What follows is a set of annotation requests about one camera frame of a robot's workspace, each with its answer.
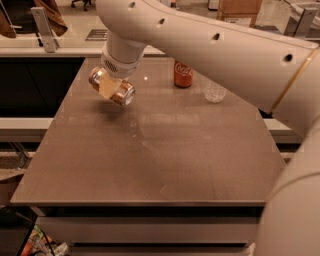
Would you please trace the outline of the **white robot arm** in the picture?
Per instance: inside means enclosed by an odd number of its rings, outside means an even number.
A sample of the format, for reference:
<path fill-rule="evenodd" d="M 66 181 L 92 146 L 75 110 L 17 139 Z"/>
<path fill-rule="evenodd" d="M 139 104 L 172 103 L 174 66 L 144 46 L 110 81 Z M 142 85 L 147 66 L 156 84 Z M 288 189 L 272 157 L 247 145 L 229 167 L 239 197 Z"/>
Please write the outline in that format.
<path fill-rule="evenodd" d="M 158 0 L 97 0 L 103 54 L 128 77 L 151 45 L 271 114 L 303 139 L 265 206 L 255 256 L 320 256 L 320 50 L 168 8 Z"/>

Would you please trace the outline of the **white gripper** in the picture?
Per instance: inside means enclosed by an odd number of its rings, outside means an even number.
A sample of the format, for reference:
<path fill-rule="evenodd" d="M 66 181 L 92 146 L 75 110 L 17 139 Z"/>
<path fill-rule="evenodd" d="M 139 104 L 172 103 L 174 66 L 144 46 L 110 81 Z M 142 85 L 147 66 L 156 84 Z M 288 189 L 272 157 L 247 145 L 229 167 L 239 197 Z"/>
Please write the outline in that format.
<path fill-rule="evenodd" d="M 105 43 L 102 48 L 101 63 L 104 68 L 98 71 L 99 74 L 99 93 L 106 99 L 110 99 L 122 83 L 120 78 L 130 77 L 138 68 L 142 59 L 142 54 L 132 60 L 118 60 L 114 53 L 108 50 Z"/>

